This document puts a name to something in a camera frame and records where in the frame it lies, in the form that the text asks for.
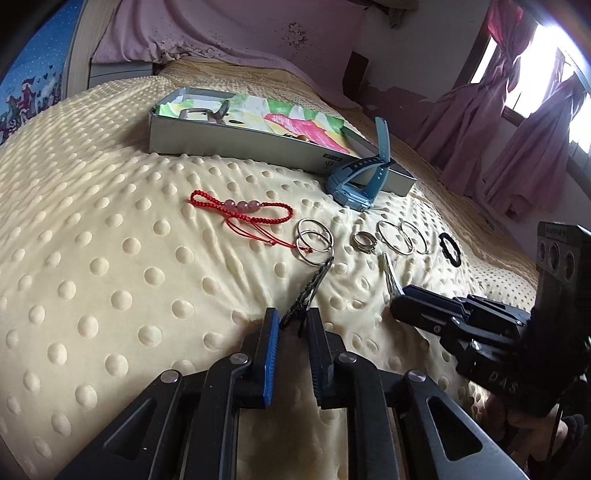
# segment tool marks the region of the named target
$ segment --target window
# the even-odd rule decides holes
[[[471,83],[478,83],[482,80],[496,48],[496,42],[490,38],[482,60],[472,76]],[[507,94],[504,117],[519,124],[540,107],[548,94],[557,57],[564,58],[557,47],[554,36],[549,29],[538,25],[530,46],[521,54],[519,82],[515,89]],[[568,63],[568,60],[565,60],[561,81],[573,74],[572,65]],[[570,141],[571,154],[580,149],[588,160],[591,145],[591,98],[589,95],[586,96],[583,107],[570,124]]]

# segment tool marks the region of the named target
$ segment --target bedspread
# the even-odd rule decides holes
[[[374,231],[380,219],[409,220],[430,253],[389,252],[403,284],[526,308],[535,296],[531,263],[441,191],[404,145],[394,143],[394,153],[419,182],[404,198],[382,192],[365,213],[340,207],[302,171],[147,153],[149,108],[184,85],[338,115],[286,72],[180,62],[159,77],[68,99],[0,148],[0,434],[27,474],[51,479],[161,371],[208,368],[237,348],[266,307],[284,312],[310,279],[314,268],[289,249],[239,237],[222,217],[189,205],[194,189],[286,202],[296,219],[329,225],[335,264],[315,300],[325,328],[378,368],[427,371],[478,415],[485,392],[455,373],[434,336],[392,318],[377,258],[354,250],[350,236]],[[273,231],[292,240],[293,227]],[[459,240],[461,268],[442,256],[442,231]],[[346,479],[345,417],[319,411],[306,346],[287,330],[273,404],[241,414],[238,478]]]

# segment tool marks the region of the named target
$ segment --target hand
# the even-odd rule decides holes
[[[554,406],[550,413],[544,418],[534,417],[518,410],[510,410],[507,412],[504,402],[496,395],[491,395],[485,404],[485,410],[482,416],[482,426],[495,441],[499,441],[504,437],[505,421],[507,421],[509,425],[519,429],[530,430],[531,432],[529,435],[516,445],[515,451],[511,453],[511,458],[513,458],[515,463],[524,468],[530,455],[537,462],[546,459],[557,410],[558,405]],[[552,448],[552,455],[560,449],[568,433],[569,428],[566,423],[560,420]]]

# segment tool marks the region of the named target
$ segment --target metal screw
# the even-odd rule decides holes
[[[423,383],[426,379],[427,379],[427,374],[425,372],[423,372],[422,370],[411,370],[410,372],[407,373],[408,375],[408,379],[411,382],[415,382],[415,383]]]
[[[164,383],[175,383],[178,380],[178,372],[176,370],[166,370],[160,375],[160,380]]]
[[[344,364],[354,364],[357,361],[357,356],[351,352],[343,352],[339,354],[339,360]]]
[[[230,361],[234,365],[244,365],[246,362],[248,362],[248,355],[242,352],[233,353],[230,356]]]

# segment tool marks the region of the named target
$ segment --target pink blanket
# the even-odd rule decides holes
[[[352,108],[342,79],[364,15],[346,0],[122,0],[93,62],[201,57],[283,69]]]

